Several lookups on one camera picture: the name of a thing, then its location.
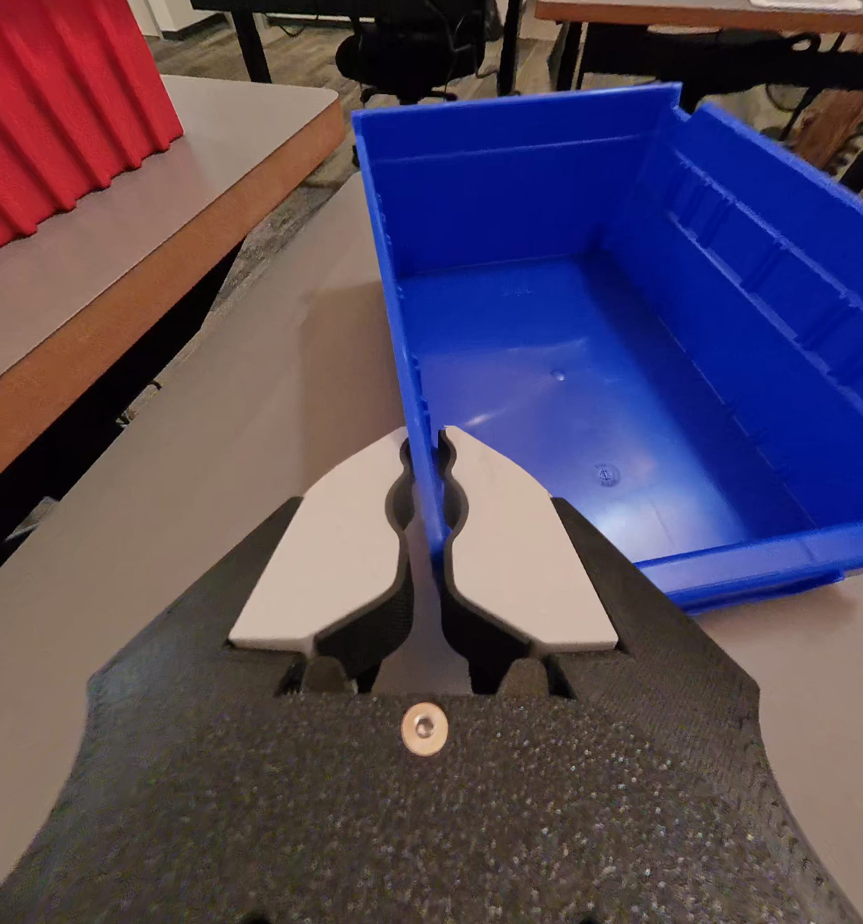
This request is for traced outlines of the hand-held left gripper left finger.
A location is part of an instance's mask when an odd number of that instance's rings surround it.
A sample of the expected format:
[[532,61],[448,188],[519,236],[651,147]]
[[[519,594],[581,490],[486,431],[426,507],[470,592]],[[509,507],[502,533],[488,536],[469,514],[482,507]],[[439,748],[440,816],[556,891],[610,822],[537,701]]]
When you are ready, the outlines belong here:
[[301,497],[228,635],[237,649],[335,659],[358,691],[408,638],[414,582],[406,531],[414,471],[405,427]]

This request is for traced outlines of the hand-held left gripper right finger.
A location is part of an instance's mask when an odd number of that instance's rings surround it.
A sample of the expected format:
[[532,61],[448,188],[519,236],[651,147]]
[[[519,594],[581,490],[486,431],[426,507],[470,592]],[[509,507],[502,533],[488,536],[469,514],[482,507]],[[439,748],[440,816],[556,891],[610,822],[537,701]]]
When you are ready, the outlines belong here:
[[471,689],[498,691],[525,658],[613,650],[619,635],[549,491],[459,427],[439,438],[441,627]]

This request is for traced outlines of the blue plastic storage bin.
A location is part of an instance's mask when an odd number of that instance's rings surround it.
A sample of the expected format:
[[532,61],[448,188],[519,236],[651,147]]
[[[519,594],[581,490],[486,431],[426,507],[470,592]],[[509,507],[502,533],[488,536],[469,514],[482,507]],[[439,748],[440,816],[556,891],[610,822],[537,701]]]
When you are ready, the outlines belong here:
[[680,94],[353,113],[433,553],[452,425],[691,614],[863,569],[863,199]]

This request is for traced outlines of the black office chair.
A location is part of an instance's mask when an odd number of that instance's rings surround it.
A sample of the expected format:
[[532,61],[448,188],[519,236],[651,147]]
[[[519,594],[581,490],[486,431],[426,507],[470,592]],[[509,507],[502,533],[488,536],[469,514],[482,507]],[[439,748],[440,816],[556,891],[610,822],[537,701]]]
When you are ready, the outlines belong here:
[[334,61],[343,77],[361,87],[363,106],[377,96],[401,105],[456,102],[450,85],[477,74],[485,45],[486,28],[477,15],[437,26],[378,21],[357,26],[337,47]]
[[863,52],[818,50],[815,33],[724,29],[665,33],[590,23],[583,73],[653,77],[680,83],[683,96],[703,98],[765,84],[817,90],[863,90]]

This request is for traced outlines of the black-legged office desk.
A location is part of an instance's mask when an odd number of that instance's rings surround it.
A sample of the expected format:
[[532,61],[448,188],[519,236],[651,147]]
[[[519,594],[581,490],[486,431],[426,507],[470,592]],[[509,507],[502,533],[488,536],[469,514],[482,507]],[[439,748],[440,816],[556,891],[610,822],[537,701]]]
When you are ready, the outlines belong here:
[[348,21],[353,33],[357,26],[374,22],[457,24],[466,16],[480,16],[486,28],[500,25],[502,51],[496,72],[497,95],[511,96],[516,92],[515,75],[517,44],[526,3],[522,1],[200,1],[192,2],[197,11],[225,12],[232,16],[245,69],[253,82],[270,83],[271,75],[255,22],[256,14],[288,17],[314,17],[318,20],[340,17]]
[[[580,89],[586,75],[601,76],[580,69],[587,26],[593,22],[665,33],[741,29],[789,37],[808,32],[818,35],[821,52],[863,52],[863,2],[838,2],[836,8],[830,2],[537,2],[535,14],[561,26],[557,90]],[[779,140],[787,143],[803,112],[819,103],[817,114],[792,141],[792,149],[812,166],[830,172],[863,127],[863,90],[794,88],[802,90],[803,96]],[[714,95],[693,98],[682,92],[682,106],[695,110],[709,96]],[[863,192],[863,149],[844,170],[841,184],[855,193]]]

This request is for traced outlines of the red ribbed panel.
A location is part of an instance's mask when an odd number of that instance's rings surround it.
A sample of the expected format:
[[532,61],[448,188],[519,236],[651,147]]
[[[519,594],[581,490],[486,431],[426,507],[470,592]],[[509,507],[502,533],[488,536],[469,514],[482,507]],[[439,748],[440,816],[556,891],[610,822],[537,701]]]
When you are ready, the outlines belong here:
[[0,247],[182,136],[125,2],[0,2]]

